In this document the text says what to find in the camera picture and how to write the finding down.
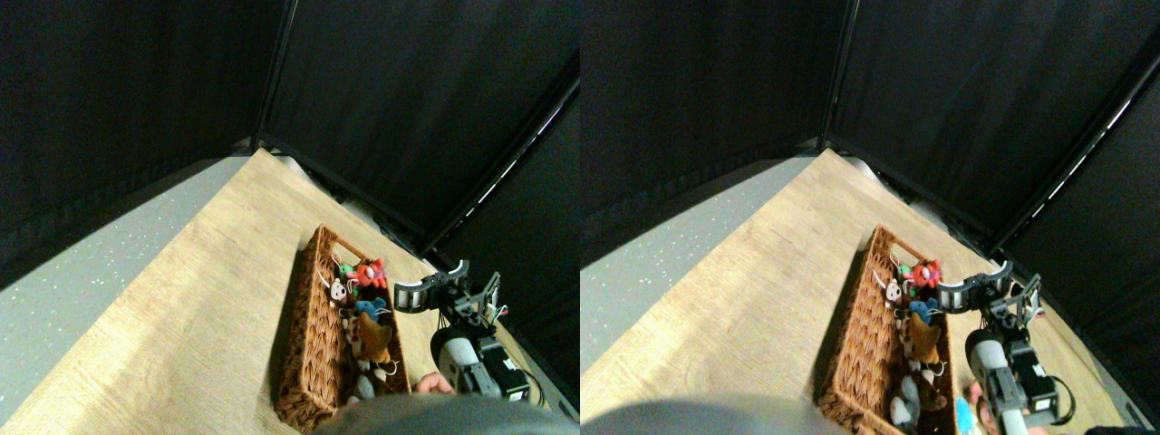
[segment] wooden floor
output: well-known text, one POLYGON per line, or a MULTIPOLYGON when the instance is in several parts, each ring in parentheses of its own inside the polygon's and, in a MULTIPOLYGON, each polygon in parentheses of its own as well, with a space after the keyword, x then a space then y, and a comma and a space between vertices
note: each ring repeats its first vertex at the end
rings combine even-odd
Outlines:
MULTIPOLYGON (((631 403, 722 393, 811 400, 835 305, 878 224, 940 258, 949 281, 994 267, 836 154, 826 152, 681 278, 580 378, 581 421, 631 403)), ((956 385, 979 314, 950 318, 956 385)), ((1122 425, 1092 356, 1047 307, 1031 324, 1049 374, 1079 397, 1056 433, 1122 425)))
MULTIPOLYGON (((295 255, 325 223, 390 277, 434 270, 259 151, 77 341, 0 433, 296 433, 274 413, 295 255)), ((436 312, 398 316, 411 382, 436 312)), ((501 341, 520 365, 506 332, 501 341)))

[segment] black curtain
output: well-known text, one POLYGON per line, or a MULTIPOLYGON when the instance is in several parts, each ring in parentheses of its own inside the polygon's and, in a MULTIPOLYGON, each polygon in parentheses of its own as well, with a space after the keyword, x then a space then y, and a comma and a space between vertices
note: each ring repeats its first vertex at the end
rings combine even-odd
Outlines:
POLYGON ((655 224, 647 210, 821 133, 843 1, 586 7, 589 259, 655 224))
POLYGON ((1158 144, 1153 82, 1009 248, 1151 421, 1160 411, 1158 144))
POLYGON ((280 1, 0 7, 0 267, 249 136, 281 14, 280 1))
MULTIPOLYGON (((574 106, 582 106, 579 96, 574 106)), ((471 275, 502 276, 500 302, 509 305, 505 326, 554 371, 553 383, 580 408, 580 282, 578 204, 587 181, 592 147, 581 108, 558 115, 495 191, 438 246, 450 259, 471 261, 471 275)))
POLYGON ((418 239, 516 139, 578 17, 571 1, 299 2, 266 133, 418 239))
POLYGON ((863 0, 835 142, 996 237, 1082 139, 1154 1, 863 0))

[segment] finger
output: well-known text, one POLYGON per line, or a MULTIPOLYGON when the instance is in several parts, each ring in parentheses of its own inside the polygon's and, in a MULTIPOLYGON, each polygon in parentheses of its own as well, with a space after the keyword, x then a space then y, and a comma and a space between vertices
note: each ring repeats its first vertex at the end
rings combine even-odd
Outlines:
POLYGON ((419 383, 415 384, 415 391, 421 393, 430 392, 432 387, 437 385, 437 383, 433 380, 435 379, 432 379, 430 375, 423 376, 423 378, 419 379, 419 383))
POLYGON ((438 377, 438 384, 436 387, 438 389, 438 391, 442 391, 444 393, 455 394, 455 389, 451 387, 451 383, 449 383, 445 377, 442 376, 438 377))

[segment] human hand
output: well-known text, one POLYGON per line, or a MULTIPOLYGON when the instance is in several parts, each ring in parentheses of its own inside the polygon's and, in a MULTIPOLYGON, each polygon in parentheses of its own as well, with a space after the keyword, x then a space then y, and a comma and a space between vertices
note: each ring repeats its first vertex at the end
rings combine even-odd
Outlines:
POLYGON ((451 389, 451 384, 448 383, 447 378, 437 371, 427 374, 427 376, 423 376, 422 379, 419 379, 419 383, 415 384, 415 392, 455 394, 455 390, 451 389))

